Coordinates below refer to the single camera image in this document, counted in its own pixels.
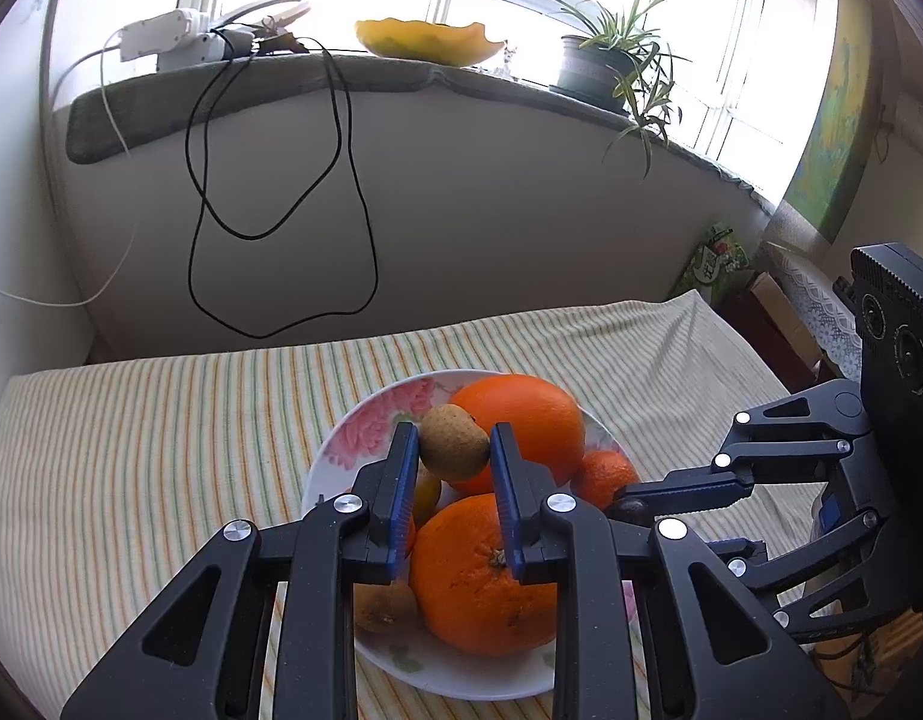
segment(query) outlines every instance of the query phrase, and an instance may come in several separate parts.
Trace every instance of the lace cloth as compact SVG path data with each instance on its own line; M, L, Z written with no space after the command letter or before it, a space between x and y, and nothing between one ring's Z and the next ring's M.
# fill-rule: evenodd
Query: lace cloth
M852 311L837 298L831 279L814 264L779 245L765 242L762 250L778 282L801 321L828 359L852 381L862 378L862 340L855 332Z

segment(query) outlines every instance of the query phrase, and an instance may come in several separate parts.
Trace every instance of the kiwi fruit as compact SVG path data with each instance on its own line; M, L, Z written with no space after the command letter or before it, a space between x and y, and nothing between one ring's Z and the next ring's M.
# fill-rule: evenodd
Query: kiwi fruit
M418 426L418 451L426 469L445 482L464 482L489 462L489 434L460 406L446 403Z
M407 581L355 584L352 606L355 625L374 634L397 634L418 619L418 602Z

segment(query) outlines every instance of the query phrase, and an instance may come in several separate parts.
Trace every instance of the cardboard box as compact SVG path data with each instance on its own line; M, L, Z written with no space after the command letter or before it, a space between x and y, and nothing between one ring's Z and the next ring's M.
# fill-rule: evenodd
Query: cardboard box
M778 332L788 341L796 355L801 358L801 362L804 362L809 370L815 370L815 365L822 360L822 350L804 322L799 319L795 306L785 298L785 293L775 283L775 279L769 274L760 274L751 284L751 294L765 309L765 313L772 319Z

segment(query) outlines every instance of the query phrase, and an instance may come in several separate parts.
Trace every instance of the mattress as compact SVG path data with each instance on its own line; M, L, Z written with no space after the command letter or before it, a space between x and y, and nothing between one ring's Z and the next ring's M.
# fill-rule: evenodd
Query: mattress
M0 403L0 659L52 720L134 617L225 522L297 519L306 475L359 400L475 367L572 392L644 480L710 462L737 410L786 391L700 299L511 314L358 341L114 362L11 380ZM816 485L689 515L705 538L807 541ZM269 654L281 619L275 609ZM470 704L356 664L359 717L546 718L551 696ZM644 675L636 673L642 712ZM268 659L263 717L271 716Z

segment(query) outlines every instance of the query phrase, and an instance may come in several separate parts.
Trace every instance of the navel orange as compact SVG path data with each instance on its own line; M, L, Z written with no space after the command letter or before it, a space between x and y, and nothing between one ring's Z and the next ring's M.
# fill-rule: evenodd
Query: navel orange
M508 373L464 386L450 402L474 416L486 433L498 422L510 422L522 457L548 466L556 485L563 485L578 470L585 454L585 423L575 398L559 386ZM492 470L486 467L452 487L468 495L490 493Z
M470 655L512 655L555 638L558 589L511 576L494 495L463 498L418 530L409 584L428 629Z
M638 471L625 455L593 449L582 458L578 473L572 479L572 493L604 509L612 502L615 490L639 481Z

